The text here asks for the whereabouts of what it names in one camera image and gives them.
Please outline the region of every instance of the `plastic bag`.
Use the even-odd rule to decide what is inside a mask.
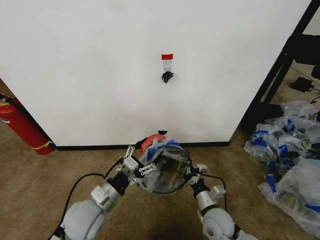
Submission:
[[[279,137],[277,154],[281,162],[281,168],[286,173],[295,165],[295,159],[300,156],[306,157],[307,151],[311,148],[311,145],[307,141],[301,141],[300,139],[284,134]]]
[[[243,148],[247,153],[259,159],[269,171],[276,166],[276,154],[264,140],[247,141]]]
[[[265,122],[279,128],[280,130],[283,130],[284,133],[291,133],[296,129],[296,126],[293,124],[293,122],[286,116],[267,119]]]
[[[317,116],[318,110],[306,101],[290,101],[283,103],[281,108],[296,129],[302,133],[317,124],[315,116]]]
[[[180,189],[186,183],[183,179],[185,168],[191,164],[188,153],[172,139],[161,142],[155,139],[139,161],[145,166],[155,164],[156,170],[145,175],[138,185],[160,195]]]
[[[291,216],[306,232],[320,238],[320,161],[299,157],[276,184],[273,193],[266,182],[258,185],[268,202]]]
[[[312,144],[320,143],[320,123],[308,128],[304,135]]]
[[[283,103],[281,108],[286,116],[290,115],[309,120],[313,119],[318,112],[315,106],[306,101],[290,101]]]

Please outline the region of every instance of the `white wall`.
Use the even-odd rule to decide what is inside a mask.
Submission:
[[[320,35],[320,8],[318,8],[303,33],[310,35]]]
[[[2,0],[0,77],[58,146],[229,141],[309,2]]]

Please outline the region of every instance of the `red sticker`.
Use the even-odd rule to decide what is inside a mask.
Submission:
[[[162,60],[172,60],[174,59],[174,54],[162,54]]]

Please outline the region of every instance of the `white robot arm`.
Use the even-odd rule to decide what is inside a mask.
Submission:
[[[246,234],[237,226],[231,216],[218,208],[219,199],[226,194],[223,186],[214,186],[211,190],[204,183],[207,166],[198,164],[188,169],[191,175],[189,184],[193,189],[193,197],[197,200],[197,213],[202,223],[202,233],[208,240],[258,240]]]
[[[104,212],[109,213],[114,208],[129,185],[157,169],[154,164],[141,165],[132,156],[134,150],[135,147],[129,146],[115,177],[91,191],[92,200],[76,202],[69,208],[51,240],[93,240],[97,236],[105,221]],[[185,174],[197,200],[197,212],[205,237],[209,240],[257,240],[243,232],[225,210],[218,208],[218,201],[226,191],[223,186],[214,186],[210,190],[201,175],[206,172],[207,167],[198,164],[188,167]]]

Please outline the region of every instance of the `fire extinguisher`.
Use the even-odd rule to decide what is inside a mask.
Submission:
[[[46,155],[55,148],[36,121],[17,98],[0,94],[0,120],[6,123],[37,154]]]

